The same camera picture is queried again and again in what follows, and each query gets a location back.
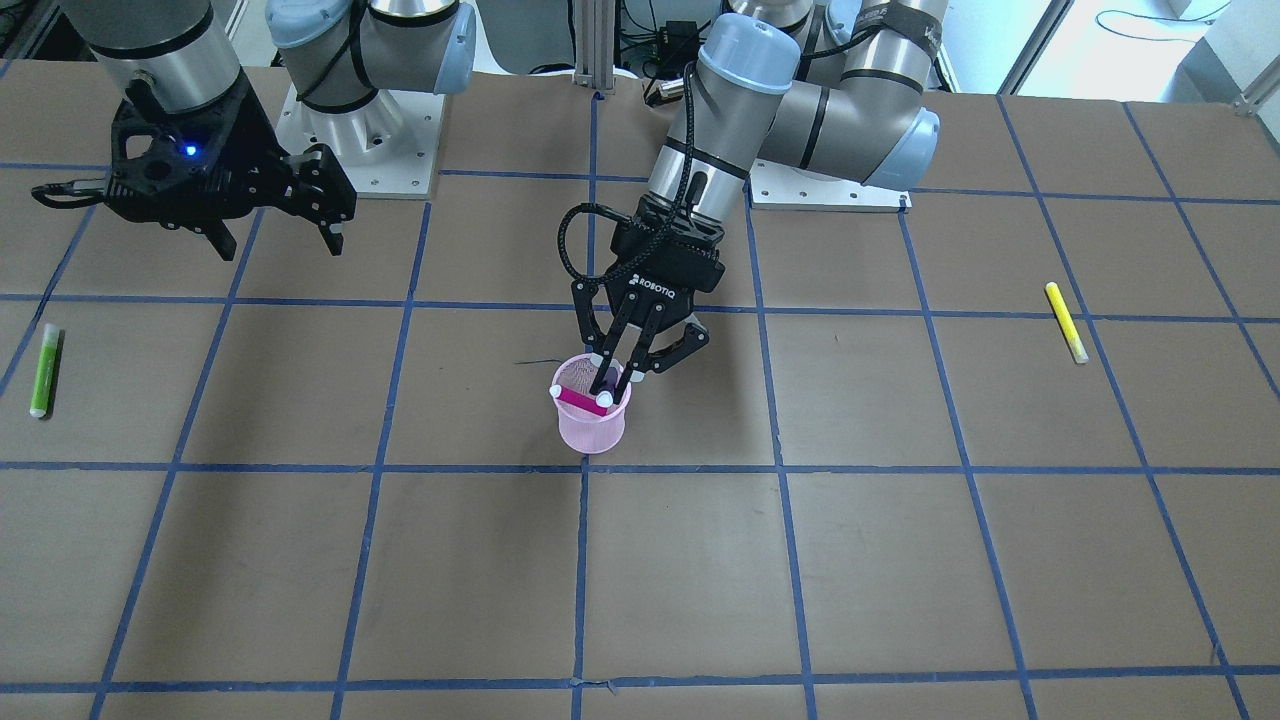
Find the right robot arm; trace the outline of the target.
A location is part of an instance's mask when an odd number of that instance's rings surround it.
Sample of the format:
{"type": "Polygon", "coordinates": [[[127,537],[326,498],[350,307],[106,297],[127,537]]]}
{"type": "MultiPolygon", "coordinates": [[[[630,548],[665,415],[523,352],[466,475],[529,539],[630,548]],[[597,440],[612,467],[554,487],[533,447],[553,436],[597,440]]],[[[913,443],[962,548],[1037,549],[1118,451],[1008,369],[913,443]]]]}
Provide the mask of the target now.
{"type": "Polygon", "coordinates": [[[347,170],[402,145],[394,92],[463,92],[477,18],[463,1],[270,1],[268,29],[294,86],[305,146],[285,149],[207,1],[65,1],[122,91],[100,179],[40,184],[46,208],[106,205],[119,218],[206,237],[224,260],[227,222],[278,208],[339,255],[357,190],[347,170]]]}

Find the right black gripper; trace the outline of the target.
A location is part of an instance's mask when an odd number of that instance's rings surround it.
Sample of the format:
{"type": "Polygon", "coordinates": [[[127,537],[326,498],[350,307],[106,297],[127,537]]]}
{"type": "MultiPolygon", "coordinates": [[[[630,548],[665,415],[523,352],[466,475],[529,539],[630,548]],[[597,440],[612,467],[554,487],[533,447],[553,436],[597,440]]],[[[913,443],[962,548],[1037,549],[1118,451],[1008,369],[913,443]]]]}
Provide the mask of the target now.
{"type": "Polygon", "coordinates": [[[288,156],[247,76],[184,111],[164,109],[157,91],[150,76],[128,82],[104,178],[38,184],[32,197],[55,209],[104,202],[128,222],[189,225],[223,261],[238,249],[224,220],[279,208],[315,224],[329,254],[342,255],[357,192],[328,145],[288,156]]]}

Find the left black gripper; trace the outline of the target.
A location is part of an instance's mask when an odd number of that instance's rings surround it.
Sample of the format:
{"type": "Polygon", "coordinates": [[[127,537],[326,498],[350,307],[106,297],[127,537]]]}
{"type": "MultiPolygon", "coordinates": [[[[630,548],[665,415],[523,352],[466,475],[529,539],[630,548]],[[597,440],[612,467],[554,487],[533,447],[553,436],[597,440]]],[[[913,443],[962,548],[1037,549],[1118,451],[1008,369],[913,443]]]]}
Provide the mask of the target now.
{"type": "MultiPolygon", "coordinates": [[[[614,228],[611,238],[614,261],[608,269],[612,272],[639,255],[669,210],[664,199],[643,195],[631,224],[614,228]]],[[[719,260],[718,245],[723,237],[724,227],[719,222],[681,211],[667,238],[646,260],[627,270],[622,279],[604,284],[572,281],[570,287],[582,342],[602,360],[611,360],[625,329],[630,325],[639,328],[640,336],[627,361],[628,382],[640,382],[650,372],[667,372],[705,347],[710,342],[710,332],[698,322],[687,322],[682,336],[664,348],[654,351],[652,343],[666,320],[666,297],[690,314],[692,292],[709,293],[719,283],[724,265],[719,260]],[[605,290],[612,313],[608,331],[602,329],[594,310],[594,299],[600,288],[605,290]]]]}

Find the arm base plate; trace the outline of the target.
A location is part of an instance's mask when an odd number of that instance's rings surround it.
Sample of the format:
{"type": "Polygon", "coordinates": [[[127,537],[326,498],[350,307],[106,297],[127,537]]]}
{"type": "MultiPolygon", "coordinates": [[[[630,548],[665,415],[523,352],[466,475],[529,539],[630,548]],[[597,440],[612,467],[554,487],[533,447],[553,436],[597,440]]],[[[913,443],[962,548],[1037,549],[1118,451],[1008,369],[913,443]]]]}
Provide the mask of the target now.
{"type": "Polygon", "coordinates": [[[326,114],[298,102],[289,87],[276,137],[291,155],[328,145],[361,199],[426,201],[436,178],[448,100],[383,90],[364,108],[326,114]]]}
{"type": "Polygon", "coordinates": [[[809,170],[755,160],[751,204],[778,211],[897,213],[913,206],[906,191],[884,190],[809,170]]]}

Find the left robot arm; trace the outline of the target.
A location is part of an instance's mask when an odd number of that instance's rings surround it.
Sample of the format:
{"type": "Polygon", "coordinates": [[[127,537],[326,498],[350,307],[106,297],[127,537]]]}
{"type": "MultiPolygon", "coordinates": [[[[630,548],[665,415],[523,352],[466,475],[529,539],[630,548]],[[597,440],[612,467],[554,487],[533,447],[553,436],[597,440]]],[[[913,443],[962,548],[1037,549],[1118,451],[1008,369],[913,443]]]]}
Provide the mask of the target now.
{"type": "Polygon", "coordinates": [[[571,278],[590,395],[620,397],[708,345],[698,293],[754,161],[908,191],[940,118],[923,104],[946,1],[732,1],[685,67],[675,117],[634,211],[571,208],[557,250],[571,278]]]}

